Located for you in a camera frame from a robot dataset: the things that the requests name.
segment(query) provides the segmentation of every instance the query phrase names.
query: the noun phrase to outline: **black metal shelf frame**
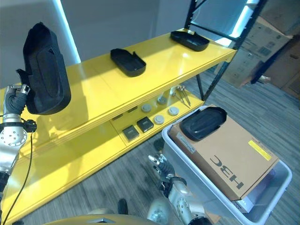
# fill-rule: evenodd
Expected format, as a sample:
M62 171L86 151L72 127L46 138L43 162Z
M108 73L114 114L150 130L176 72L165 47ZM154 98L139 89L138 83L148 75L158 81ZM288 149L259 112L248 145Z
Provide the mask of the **black metal shelf frame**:
M248 20L248 22L247 22L245 28L243 29L241 35L239 37L231 37L227 34L219 32L217 30L213 30L213 29L210 29L210 28L207 28L207 27L203 27L203 26L201 26L198 23L193 21L194 13L206 1L207 0L202 0L200 3L197 4L198 0L191 0L184 28L189 30L190 26L195 26L195 27L198 27L200 29L203 29L203 30L206 30L208 32L219 35L221 37L232 40L233 42L235 42L234 46L233 46L234 50L238 50L241 47L241 45L242 45L243 41L245 40L247 34L249 33L249 31L252 28L253 24L255 23L257 17L259 16L263 6L267 2L267 0L259 0L259 2L256 4L256 6L254 8L253 14L251 15L250 19ZM228 62L223 63L221 69L219 70L218 74L215 76L214 80L210 84L210 86L207 89L207 91L205 92L205 94L203 93L203 88L202 88L202 84L201 84L200 75L199 74L196 75L197 83L198 83L198 87L199 87L200 96L201 96L202 101L207 100L207 98L209 97L209 95L211 94L211 92L214 90L215 86L217 85L217 83L221 79L221 77L222 77L223 73L225 72L225 70L227 69L228 65L229 65Z

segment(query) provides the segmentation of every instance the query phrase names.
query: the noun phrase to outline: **shelf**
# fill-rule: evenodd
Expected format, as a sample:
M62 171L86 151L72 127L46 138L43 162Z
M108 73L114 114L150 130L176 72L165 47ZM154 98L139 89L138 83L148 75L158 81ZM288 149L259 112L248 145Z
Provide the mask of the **shelf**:
M14 206L7 224L24 217L60 195L204 103L188 92L191 107L187 107L176 97L169 96L169 92L165 93L167 93L165 96L168 99L166 105L158 105L157 97L145 102L152 105L152 110L149 113L142 112L139 105L134 111L125 112L122 117L107 121L70 141L48 150L35 152L27 185ZM180 113L177 116L169 115L167 110L170 106L179 108ZM128 142L123 136L121 132L123 128L136 124L136 121L145 116L153 121L157 114L165 117L164 124L154 125L154 128L146 133L142 133L136 127L140 135L131 142ZM27 155L17 162L12 176L9 178L2 199L2 218L6 216L23 184L28 163L29 156Z
M63 144L130 108L222 62L235 51L213 41L202 52L190 50L162 35L127 47L147 63L138 77L127 77L110 59L110 54L67 68L72 99L61 112L39 116L26 110L25 119L37 122L34 151ZM30 142L21 149L20 160L30 153Z

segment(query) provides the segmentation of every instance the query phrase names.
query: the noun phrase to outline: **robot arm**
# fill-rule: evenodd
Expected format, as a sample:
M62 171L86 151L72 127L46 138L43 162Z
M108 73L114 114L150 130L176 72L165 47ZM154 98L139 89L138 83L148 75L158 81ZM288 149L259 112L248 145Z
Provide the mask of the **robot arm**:
M0 124L0 202L8 178L19 158L19 151L26 143L27 132L37 128L33 120L22 123L21 113L25 107L30 87L8 86L4 94L3 123Z
M188 189L186 181L181 177L175 176L172 164L164 155L150 155L148 158L154 164L154 169L162 180L160 190L169 199L183 224L211 225L210 221L205 217L203 205L195 200L195 196Z

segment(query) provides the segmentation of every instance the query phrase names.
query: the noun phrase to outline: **yellow label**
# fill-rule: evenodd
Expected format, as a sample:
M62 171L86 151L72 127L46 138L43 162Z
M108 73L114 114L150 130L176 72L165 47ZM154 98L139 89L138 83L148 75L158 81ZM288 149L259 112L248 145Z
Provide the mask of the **yellow label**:
M266 160L270 160L272 156L270 156L265 150L258 146L254 141L249 141L248 144L254 148L259 154L261 154Z

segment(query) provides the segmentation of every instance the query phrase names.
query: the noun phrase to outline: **gray plastic bin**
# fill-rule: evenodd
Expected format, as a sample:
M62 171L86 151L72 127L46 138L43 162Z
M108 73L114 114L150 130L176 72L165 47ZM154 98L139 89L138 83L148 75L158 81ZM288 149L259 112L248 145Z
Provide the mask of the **gray plastic bin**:
M231 201L205 176L205 174L170 139L168 131L162 131L165 146L163 154L172 163L176 173L186 179L187 186L196 195L204 208L223 217L236 218L244 225L263 225L292 179L292 172L281 160L274 166L275 176L262 193L253 209L242 214Z

